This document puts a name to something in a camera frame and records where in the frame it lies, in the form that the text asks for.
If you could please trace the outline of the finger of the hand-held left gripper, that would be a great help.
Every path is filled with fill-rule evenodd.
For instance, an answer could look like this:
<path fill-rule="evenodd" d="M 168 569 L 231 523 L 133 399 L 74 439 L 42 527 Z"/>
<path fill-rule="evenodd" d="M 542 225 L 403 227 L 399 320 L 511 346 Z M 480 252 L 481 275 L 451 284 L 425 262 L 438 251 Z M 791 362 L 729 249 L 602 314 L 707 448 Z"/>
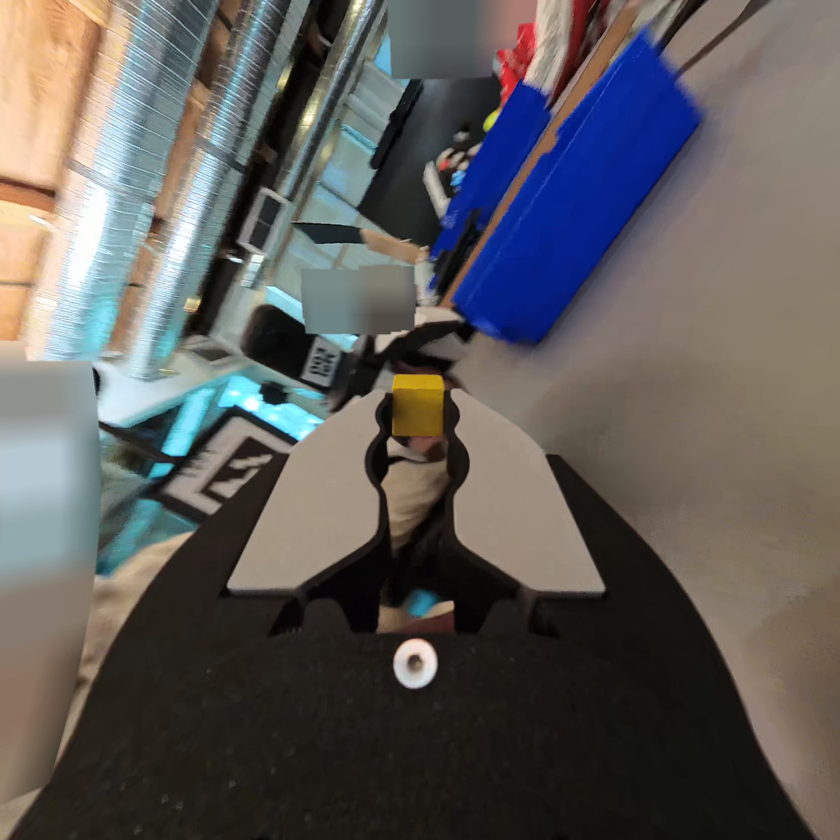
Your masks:
<path fill-rule="evenodd" d="M 465 389 L 464 383 L 459 379 L 455 372 L 457 360 L 452 360 L 447 356 L 436 355 L 431 352 L 420 352 L 420 373 L 423 375 L 439 376 L 444 383 L 445 389 Z"/>
<path fill-rule="evenodd" d="M 416 315 L 421 317 L 420 323 L 394 339 L 394 352 L 425 352 L 424 348 L 430 345 L 433 345 L 430 352 L 459 352 L 475 334 L 469 323 L 452 309 L 421 308 Z"/>

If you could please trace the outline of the blue plastic bin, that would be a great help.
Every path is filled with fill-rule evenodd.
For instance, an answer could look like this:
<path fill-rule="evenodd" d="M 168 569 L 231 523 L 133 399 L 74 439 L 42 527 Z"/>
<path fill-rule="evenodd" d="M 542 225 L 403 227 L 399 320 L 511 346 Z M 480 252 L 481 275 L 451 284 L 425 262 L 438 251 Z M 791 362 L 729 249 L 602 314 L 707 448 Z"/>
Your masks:
<path fill-rule="evenodd" d="M 494 339 L 541 342 L 701 119 L 640 31 L 554 130 L 472 252 L 455 310 Z"/>
<path fill-rule="evenodd" d="M 551 119 L 547 96 L 520 82 L 469 163 L 458 192 L 449 201 L 431 259 L 456 245 L 471 214 L 479 211 L 483 230 Z"/>

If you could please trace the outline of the yellow wooden cube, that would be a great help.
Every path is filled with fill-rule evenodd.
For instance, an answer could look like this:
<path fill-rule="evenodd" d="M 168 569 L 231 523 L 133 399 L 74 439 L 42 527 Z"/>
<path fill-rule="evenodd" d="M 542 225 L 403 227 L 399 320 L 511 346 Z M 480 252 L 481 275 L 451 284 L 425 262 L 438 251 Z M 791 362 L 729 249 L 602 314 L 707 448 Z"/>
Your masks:
<path fill-rule="evenodd" d="M 442 437 L 445 394 L 445 381 L 439 374 L 396 374 L 392 384 L 392 435 Z"/>

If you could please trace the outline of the white air vent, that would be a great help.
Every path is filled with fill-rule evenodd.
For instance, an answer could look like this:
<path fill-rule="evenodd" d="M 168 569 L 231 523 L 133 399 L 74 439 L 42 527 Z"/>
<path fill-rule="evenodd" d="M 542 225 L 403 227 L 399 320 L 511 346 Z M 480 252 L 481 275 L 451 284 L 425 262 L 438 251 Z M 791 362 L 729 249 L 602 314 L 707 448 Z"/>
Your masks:
<path fill-rule="evenodd" d="M 265 257 L 292 211 L 293 204 L 287 198 L 261 186 L 239 229 L 237 245 L 251 256 Z"/>

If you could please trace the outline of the black video bar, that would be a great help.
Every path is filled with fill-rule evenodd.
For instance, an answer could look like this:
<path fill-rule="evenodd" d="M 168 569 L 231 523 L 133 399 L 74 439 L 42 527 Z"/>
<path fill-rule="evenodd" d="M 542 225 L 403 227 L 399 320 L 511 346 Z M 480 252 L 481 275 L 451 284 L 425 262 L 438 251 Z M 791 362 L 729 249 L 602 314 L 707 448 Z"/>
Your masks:
<path fill-rule="evenodd" d="M 411 115 L 417 100 L 422 95 L 424 80 L 412 79 L 403 90 L 402 96 L 391 112 L 385 130 L 373 153 L 369 164 L 373 171 L 378 171 L 384 164 L 388 154 L 391 152 L 395 142 L 401 136 L 406 121 Z"/>

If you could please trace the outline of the black wall screen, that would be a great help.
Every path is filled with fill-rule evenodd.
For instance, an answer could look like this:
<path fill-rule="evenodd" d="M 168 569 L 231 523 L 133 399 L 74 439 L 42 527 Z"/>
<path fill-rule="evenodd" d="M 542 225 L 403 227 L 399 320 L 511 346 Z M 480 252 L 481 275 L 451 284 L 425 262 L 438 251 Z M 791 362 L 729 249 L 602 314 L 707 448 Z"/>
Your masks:
<path fill-rule="evenodd" d="M 477 142 L 482 123 L 499 104 L 500 92 L 493 76 L 425 80 L 402 132 L 359 204 L 360 214 L 393 237 L 433 245 L 440 224 L 424 184 L 425 166 L 450 146 L 464 123 L 469 123 L 470 138 Z"/>

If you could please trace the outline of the person's left forearm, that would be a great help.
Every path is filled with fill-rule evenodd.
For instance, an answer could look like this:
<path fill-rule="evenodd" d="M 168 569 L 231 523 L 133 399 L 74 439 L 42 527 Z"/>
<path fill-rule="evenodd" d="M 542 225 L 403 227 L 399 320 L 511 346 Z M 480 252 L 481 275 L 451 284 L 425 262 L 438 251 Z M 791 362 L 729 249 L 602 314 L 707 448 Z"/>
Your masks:
<path fill-rule="evenodd" d="M 400 459 L 383 481 L 392 554 L 396 557 L 444 495 L 449 483 L 446 461 Z"/>

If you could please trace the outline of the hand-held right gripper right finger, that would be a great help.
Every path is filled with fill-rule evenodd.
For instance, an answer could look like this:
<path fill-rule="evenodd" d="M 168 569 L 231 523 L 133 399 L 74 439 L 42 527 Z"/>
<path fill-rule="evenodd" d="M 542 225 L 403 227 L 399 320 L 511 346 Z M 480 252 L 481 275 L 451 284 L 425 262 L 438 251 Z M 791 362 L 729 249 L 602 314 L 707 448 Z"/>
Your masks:
<path fill-rule="evenodd" d="M 443 582 L 455 629 L 500 605 L 527 627 L 543 602 L 601 600 L 606 584 L 553 472 L 520 426 L 464 390 L 446 396 Z"/>

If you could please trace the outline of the framed marker poster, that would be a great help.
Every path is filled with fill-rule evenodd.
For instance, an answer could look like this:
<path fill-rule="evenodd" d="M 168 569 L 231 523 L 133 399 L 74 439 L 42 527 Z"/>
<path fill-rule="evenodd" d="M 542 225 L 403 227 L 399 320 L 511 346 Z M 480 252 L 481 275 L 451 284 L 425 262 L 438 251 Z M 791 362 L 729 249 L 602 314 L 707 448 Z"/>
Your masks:
<path fill-rule="evenodd" d="M 274 457 L 288 456 L 297 442 L 245 409 L 229 407 L 150 489 L 149 497 L 202 524 Z"/>

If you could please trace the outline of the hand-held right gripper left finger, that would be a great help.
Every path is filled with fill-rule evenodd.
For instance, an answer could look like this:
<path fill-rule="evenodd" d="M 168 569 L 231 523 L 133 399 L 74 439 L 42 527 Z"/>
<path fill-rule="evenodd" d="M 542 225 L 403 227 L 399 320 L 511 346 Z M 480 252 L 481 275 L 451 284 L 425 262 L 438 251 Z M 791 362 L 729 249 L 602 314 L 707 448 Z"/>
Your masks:
<path fill-rule="evenodd" d="M 231 595 L 338 603 L 374 632 L 391 562 L 382 480 L 391 396 L 372 391 L 291 450 L 227 582 Z"/>

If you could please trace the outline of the brown wooden desk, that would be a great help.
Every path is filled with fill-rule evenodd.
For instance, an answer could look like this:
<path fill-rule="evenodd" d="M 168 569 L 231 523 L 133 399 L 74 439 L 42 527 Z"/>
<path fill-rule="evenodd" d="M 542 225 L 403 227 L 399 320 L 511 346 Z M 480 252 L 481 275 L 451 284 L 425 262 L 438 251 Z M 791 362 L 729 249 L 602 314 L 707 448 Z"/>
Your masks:
<path fill-rule="evenodd" d="M 551 152 L 554 148 L 561 126 L 570 117 L 582 100 L 588 95 L 594 85 L 603 77 L 607 68 L 613 61 L 622 44 L 627 39 L 637 20 L 641 1 L 626 2 L 620 13 L 616 16 L 612 25 L 606 30 L 604 36 L 593 49 L 583 66 L 579 69 L 572 80 L 569 89 L 564 94 L 564 99 L 556 109 L 552 120 L 546 130 L 542 133 L 539 141 L 535 143 L 528 158 L 522 164 L 518 174 L 513 179 L 504 197 L 493 213 L 488 225 L 478 239 L 465 264 L 460 268 L 458 274 L 448 284 L 446 294 L 443 296 L 439 306 L 442 308 L 455 309 L 455 294 L 459 286 L 467 277 L 470 269 L 482 252 L 486 249 L 491 237 L 494 235 L 498 225 L 504 218 L 511 204 L 515 200 L 522 186 L 528 180 L 533 168 L 540 159 Z"/>

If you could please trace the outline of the large silver air duct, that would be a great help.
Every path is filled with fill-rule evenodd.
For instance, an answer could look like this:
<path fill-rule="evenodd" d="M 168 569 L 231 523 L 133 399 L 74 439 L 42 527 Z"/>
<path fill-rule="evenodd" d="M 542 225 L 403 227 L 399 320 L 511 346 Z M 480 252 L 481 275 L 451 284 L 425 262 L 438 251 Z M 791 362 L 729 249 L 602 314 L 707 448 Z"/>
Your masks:
<path fill-rule="evenodd" d="M 31 358 L 92 361 L 109 342 L 217 6 L 112 2 L 20 331 Z"/>

